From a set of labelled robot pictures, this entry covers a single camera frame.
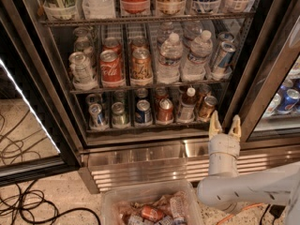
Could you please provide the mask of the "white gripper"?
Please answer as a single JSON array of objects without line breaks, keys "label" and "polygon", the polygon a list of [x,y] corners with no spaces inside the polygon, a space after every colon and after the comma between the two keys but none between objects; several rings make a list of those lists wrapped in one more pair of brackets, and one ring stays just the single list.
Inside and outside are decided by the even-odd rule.
[{"label": "white gripper", "polygon": [[240,154],[241,120],[239,115],[232,119],[228,134],[221,133],[218,112],[214,111],[209,126],[209,175],[237,176],[237,159]]}]

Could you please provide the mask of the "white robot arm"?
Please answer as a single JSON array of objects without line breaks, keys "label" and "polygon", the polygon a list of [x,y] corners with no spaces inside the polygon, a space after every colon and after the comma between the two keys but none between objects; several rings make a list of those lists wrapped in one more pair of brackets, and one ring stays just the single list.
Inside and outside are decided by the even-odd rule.
[{"label": "white robot arm", "polygon": [[240,138],[239,116],[233,118],[231,129],[225,134],[218,113],[212,113],[208,176],[197,186],[199,200],[229,214],[239,212],[243,202],[285,205],[285,224],[300,225],[300,162],[241,175],[237,171]]}]

